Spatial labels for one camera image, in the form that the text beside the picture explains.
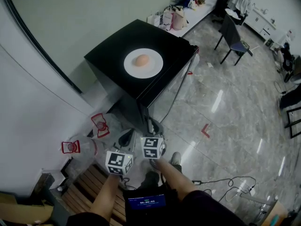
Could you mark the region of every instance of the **white plate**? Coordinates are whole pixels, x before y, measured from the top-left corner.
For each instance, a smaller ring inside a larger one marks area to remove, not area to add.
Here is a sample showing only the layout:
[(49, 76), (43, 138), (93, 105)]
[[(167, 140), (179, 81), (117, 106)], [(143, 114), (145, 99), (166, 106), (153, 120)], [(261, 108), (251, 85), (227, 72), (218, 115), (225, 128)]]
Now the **white plate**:
[[(136, 58), (140, 55), (148, 55), (149, 62), (144, 66), (136, 66)], [(147, 79), (158, 74), (163, 68), (163, 59), (161, 55), (149, 48), (140, 48), (130, 52), (124, 60), (126, 72), (138, 79)]]

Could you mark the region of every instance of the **marble floor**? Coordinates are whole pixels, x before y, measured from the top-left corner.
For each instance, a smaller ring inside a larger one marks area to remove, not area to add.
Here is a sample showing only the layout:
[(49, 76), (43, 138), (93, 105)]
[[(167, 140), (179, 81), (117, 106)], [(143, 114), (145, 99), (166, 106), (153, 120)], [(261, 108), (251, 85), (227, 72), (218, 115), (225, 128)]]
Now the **marble floor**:
[[(301, 201), (296, 196), (300, 187), (295, 179), (295, 164), (300, 139), (289, 139), (289, 131), (284, 129), (287, 119), (277, 112), (280, 94), (274, 81), (283, 90), (291, 84), (283, 83), (271, 51), (263, 45), (253, 51), (253, 57), (245, 54), (237, 66), (233, 66), (238, 58), (234, 52), (221, 65), (229, 47), (222, 40), (214, 51), (221, 25), (211, 20), (208, 16), (184, 37), (199, 46), (200, 62), (186, 77), (172, 110), (162, 122), (168, 146), (164, 157), (170, 159), (173, 152), (179, 151), (183, 174), (192, 180), (251, 176), (256, 179), (256, 197), (278, 197), (286, 208), (297, 210)], [(246, 26), (240, 26), (239, 33), (251, 48), (263, 44)], [(206, 124), (210, 138), (201, 133)], [(130, 184), (136, 187), (144, 177), (137, 170), (131, 169), (128, 174)], [(236, 178), (234, 186), (241, 185), (249, 188), (254, 180)], [(230, 189), (226, 181), (200, 186), (201, 190), (207, 188), (216, 200)], [(237, 190), (230, 191), (221, 203), (250, 223), (262, 205), (236, 194)]]

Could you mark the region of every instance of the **black chair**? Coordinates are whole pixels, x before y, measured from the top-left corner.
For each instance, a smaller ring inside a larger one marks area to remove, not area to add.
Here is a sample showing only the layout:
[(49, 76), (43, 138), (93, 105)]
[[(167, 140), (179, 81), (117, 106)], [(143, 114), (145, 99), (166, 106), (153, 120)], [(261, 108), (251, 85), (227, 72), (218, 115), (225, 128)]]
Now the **black chair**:
[(234, 66), (236, 66), (237, 63), (240, 61), (241, 57), (249, 50), (250, 46), (246, 42), (240, 40), (240, 36), (239, 36), (239, 33), (235, 26), (235, 23), (233, 22), (233, 20), (231, 19), (231, 17), (228, 14), (226, 14), (226, 16), (225, 16), (225, 19), (224, 19), (224, 22), (222, 23), (222, 28), (221, 28), (220, 32), (222, 33), (222, 36), (221, 36), (220, 40), (218, 41), (214, 50), (217, 49), (222, 38), (224, 37), (228, 46), (230, 47), (230, 51), (227, 53), (225, 58), (221, 61), (221, 64), (225, 61), (225, 59), (228, 57), (230, 52), (232, 50), (234, 50), (239, 54), (239, 58), (234, 65)]

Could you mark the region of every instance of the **white cabinet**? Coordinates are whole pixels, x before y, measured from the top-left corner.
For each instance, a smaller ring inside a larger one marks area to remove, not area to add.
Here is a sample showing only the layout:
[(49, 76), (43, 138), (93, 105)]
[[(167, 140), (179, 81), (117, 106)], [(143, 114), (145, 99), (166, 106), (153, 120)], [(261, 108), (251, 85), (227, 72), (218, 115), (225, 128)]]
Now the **white cabinet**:
[(265, 40), (276, 30), (275, 26), (265, 17), (263, 13), (254, 9), (246, 18), (245, 23), (253, 28)]

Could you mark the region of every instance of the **white cube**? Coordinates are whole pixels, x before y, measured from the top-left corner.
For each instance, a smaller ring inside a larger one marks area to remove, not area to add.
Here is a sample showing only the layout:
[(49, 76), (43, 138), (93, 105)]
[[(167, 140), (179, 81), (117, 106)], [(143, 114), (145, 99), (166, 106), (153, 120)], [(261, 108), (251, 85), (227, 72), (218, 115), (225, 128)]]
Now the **white cube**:
[(163, 149), (163, 138), (156, 137), (141, 137), (142, 152), (144, 158), (159, 159)]
[(107, 151), (105, 166), (109, 173), (124, 176), (133, 164), (133, 155)]

